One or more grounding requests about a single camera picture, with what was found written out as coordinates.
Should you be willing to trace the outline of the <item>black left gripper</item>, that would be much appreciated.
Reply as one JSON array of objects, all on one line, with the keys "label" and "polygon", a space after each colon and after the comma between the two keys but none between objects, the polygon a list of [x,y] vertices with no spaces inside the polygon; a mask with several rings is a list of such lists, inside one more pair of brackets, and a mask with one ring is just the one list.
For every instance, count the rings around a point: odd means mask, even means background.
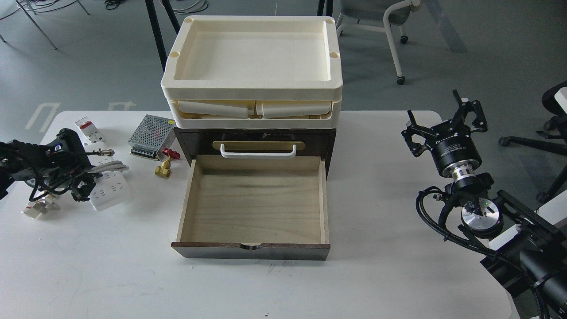
[{"label": "black left gripper", "polygon": [[71,187],[73,200],[89,201],[96,186],[91,168],[78,134],[71,129],[63,128],[51,143],[37,145],[39,187]]}]

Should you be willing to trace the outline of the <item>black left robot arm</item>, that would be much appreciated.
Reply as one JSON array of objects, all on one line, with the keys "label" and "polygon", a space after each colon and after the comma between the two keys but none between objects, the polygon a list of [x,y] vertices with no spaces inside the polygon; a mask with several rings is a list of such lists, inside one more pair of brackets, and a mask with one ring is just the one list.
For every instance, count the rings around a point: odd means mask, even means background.
[{"label": "black left robot arm", "polygon": [[50,144],[38,145],[12,140],[0,147],[0,197],[16,180],[33,180],[30,201],[47,194],[72,192],[75,201],[87,201],[100,173],[93,168],[78,134],[63,128]]}]

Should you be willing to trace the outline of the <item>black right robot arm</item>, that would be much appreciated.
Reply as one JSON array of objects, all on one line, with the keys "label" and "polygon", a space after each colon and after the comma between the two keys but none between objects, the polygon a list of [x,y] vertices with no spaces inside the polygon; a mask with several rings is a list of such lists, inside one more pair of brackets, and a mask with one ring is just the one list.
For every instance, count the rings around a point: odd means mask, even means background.
[{"label": "black right robot arm", "polygon": [[471,138],[486,132],[480,101],[462,98],[455,115],[425,127],[411,110],[401,132],[415,157],[431,152],[437,172],[451,179],[443,189],[431,186],[416,198],[418,216],[444,241],[484,256],[481,265],[512,296],[527,290],[535,299],[541,319],[550,311],[566,317],[566,227],[555,226],[534,210],[500,190],[489,192],[494,179],[476,170],[482,159]]}]

